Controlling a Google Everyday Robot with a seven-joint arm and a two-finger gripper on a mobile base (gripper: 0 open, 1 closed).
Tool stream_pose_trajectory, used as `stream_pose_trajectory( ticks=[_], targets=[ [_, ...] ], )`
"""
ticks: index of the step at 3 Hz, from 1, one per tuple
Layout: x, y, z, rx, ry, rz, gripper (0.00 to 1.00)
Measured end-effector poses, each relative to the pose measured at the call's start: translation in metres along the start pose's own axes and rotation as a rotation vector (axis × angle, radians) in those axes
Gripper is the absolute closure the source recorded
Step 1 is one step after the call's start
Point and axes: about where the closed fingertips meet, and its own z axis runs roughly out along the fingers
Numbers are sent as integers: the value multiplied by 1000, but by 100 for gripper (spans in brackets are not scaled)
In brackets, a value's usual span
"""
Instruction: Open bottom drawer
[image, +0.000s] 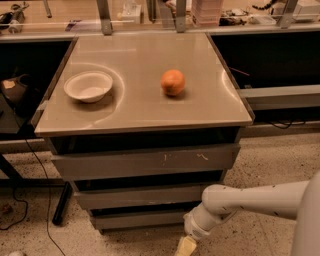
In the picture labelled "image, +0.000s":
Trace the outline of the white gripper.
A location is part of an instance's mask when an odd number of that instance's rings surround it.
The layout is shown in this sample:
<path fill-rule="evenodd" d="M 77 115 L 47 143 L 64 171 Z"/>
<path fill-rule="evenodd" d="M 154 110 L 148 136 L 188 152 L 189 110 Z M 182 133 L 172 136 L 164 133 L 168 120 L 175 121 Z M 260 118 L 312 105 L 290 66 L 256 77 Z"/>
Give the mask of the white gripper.
<path fill-rule="evenodd" d="M 203 204 L 194 207 L 184 215 L 184 231 L 188 236 L 179 240 L 174 256 L 191 256 L 197 241 L 209 236 L 214 227 L 227 222 L 236 212 L 211 213 Z"/>

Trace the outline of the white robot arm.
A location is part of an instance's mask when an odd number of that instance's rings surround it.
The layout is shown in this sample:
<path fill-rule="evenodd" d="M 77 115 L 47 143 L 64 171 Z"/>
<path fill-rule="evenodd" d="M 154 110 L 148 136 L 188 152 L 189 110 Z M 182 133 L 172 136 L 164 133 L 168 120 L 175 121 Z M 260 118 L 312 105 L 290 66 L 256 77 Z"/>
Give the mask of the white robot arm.
<path fill-rule="evenodd" d="M 185 235 L 174 256 L 191 256 L 198 241 L 238 211 L 294 220 L 290 256 L 320 256 L 320 173 L 309 181 L 262 187 L 207 187 L 201 203 L 184 215 Z"/>

